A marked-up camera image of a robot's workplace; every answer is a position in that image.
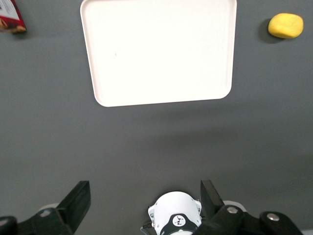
gray table surface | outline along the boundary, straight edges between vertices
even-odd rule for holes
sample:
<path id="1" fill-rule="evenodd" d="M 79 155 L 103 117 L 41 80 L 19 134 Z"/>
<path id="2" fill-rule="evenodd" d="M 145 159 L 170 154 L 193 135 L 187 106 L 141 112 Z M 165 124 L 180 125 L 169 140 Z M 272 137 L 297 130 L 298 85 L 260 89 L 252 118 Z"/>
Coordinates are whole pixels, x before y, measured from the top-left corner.
<path id="1" fill-rule="evenodd" d="M 81 0 L 17 0 L 28 33 L 0 35 L 0 216 L 19 221 L 90 180 L 77 230 L 140 234 L 170 190 L 211 179 L 250 214 L 313 228 L 313 1 L 238 0 L 233 83 L 221 100 L 104 108 L 94 98 Z M 267 34 L 291 12 L 294 40 Z"/>

red box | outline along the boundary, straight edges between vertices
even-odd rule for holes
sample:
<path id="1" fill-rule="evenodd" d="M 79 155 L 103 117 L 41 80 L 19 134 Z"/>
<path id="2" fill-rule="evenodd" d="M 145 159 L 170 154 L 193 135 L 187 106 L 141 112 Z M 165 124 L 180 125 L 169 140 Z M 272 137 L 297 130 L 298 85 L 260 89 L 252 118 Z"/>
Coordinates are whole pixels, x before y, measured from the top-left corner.
<path id="1" fill-rule="evenodd" d="M 15 0 L 0 0 L 0 31 L 10 33 L 26 32 L 24 21 Z"/>

white tray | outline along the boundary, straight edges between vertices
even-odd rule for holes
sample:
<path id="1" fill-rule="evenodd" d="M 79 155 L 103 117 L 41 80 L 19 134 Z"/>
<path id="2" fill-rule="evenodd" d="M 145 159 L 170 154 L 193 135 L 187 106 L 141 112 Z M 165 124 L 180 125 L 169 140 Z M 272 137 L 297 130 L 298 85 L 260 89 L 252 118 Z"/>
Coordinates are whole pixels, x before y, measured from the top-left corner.
<path id="1" fill-rule="evenodd" d="M 219 99 L 231 88 L 236 0 L 84 0 L 103 106 Z"/>

metal screw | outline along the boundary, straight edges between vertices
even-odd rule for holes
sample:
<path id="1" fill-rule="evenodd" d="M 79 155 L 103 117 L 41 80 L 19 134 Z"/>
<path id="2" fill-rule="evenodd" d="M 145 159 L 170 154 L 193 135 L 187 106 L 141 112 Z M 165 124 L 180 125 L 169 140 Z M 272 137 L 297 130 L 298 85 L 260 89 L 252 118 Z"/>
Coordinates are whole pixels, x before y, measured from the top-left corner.
<path id="1" fill-rule="evenodd" d="M 236 214 L 238 212 L 238 210 L 234 207 L 228 207 L 227 211 L 231 214 Z"/>
<path id="2" fill-rule="evenodd" d="M 39 215 L 40 217 L 46 217 L 48 215 L 51 214 L 51 211 L 50 210 L 44 210 L 43 212 L 41 212 Z"/>
<path id="3" fill-rule="evenodd" d="M 5 225 L 8 221 L 8 219 L 0 220 L 0 226 Z"/>
<path id="4" fill-rule="evenodd" d="M 267 218 L 269 218 L 272 221 L 278 221 L 279 220 L 279 217 L 273 213 L 268 213 Z"/>

sponge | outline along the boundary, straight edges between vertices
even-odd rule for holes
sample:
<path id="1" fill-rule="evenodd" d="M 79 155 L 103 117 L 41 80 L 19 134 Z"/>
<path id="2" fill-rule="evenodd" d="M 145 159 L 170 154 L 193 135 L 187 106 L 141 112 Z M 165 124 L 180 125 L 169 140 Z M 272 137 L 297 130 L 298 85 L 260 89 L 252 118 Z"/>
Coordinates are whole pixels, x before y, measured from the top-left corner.
<path id="1" fill-rule="evenodd" d="M 278 38 L 296 38 L 303 31 L 303 19 L 295 14 L 280 13 L 270 20 L 268 31 Z"/>

